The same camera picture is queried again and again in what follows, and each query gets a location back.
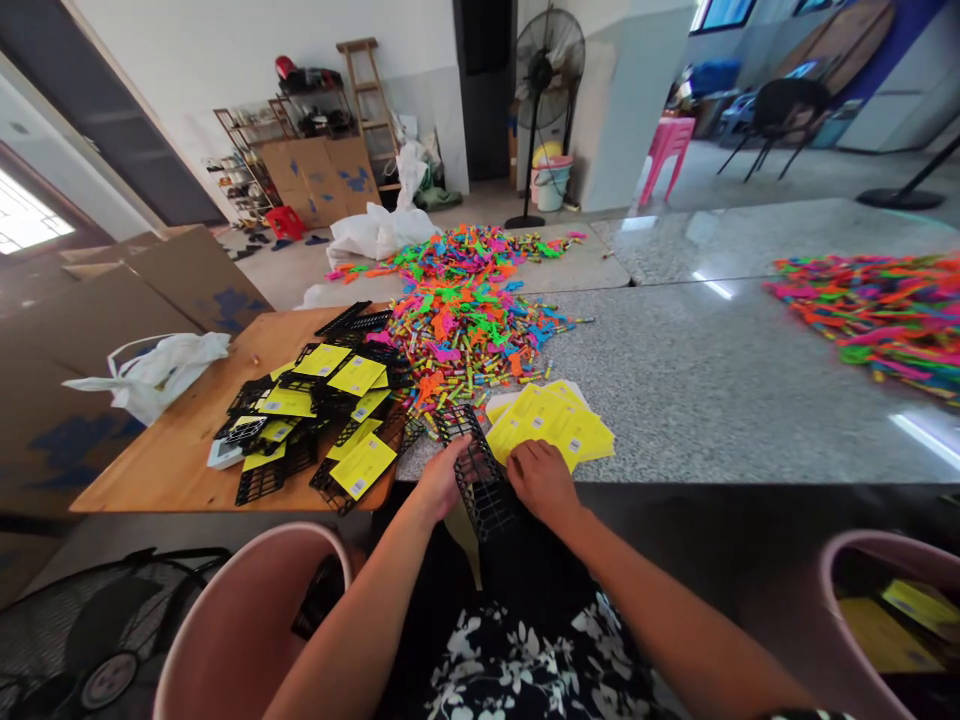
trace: standing fan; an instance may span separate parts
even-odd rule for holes
[[[527,23],[517,39],[517,122],[530,130],[527,173],[532,171],[533,148],[540,128],[550,125],[564,112],[567,125],[573,121],[573,103],[583,76],[583,31],[566,10],[550,8]],[[539,227],[542,217],[530,215],[530,176],[524,183],[523,215],[512,217],[505,228]]]
[[[167,651],[219,548],[84,570],[0,612],[0,718],[150,720]],[[191,568],[177,560],[207,559]]]

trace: pink bucket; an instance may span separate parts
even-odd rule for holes
[[[200,593],[170,648],[154,720],[260,720],[306,643],[290,631],[320,562],[350,558],[332,530],[308,522],[247,543]]]

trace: black chair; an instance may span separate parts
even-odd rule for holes
[[[807,143],[813,139],[814,130],[818,129],[817,123],[830,104],[830,99],[830,91],[824,85],[816,80],[806,80],[804,78],[771,80],[760,88],[753,104],[753,120],[747,126],[743,140],[733,151],[733,155],[736,155],[740,152],[740,148],[746,145],[747,140],[751,138],[764,138],[763,147],[760,148],[757,159],[753,161],[750,172],[747,173],[747,177],[743,181],[747,182],[754,171],[763,166],[767,154],[778,140],[782,140],[787,135],[802,132],[804,133],[803,140],[797,145],[793,156],[787,162],[786,167],[783,168],[780,177],[777,178],[777,180],[783,180],[783,176],[787,174],[791,163],[800,154],[800,151],[807,146]],[[810,119],[803,125],[791,125],[790,121],[796,115],[796,111],[800,109],[812,110]],[[730,164],[733,155],[728,157],[723,167],[717,170],[717,175],[722,173],[723,168]]]

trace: red stool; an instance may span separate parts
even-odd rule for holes
[[[303,220],[289,205],[274,208],[264,215],[264,218],[277,234],[277,240],[284,238],[303,240],[303,234],[307,231],[307,226],[303,224]]]

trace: doorway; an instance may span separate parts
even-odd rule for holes
[[[59,0],[0,3],[0,51],[164,223],[226,223]]]
[[[470,181],[510,175],[513,0],[453,0],[463,134]]]

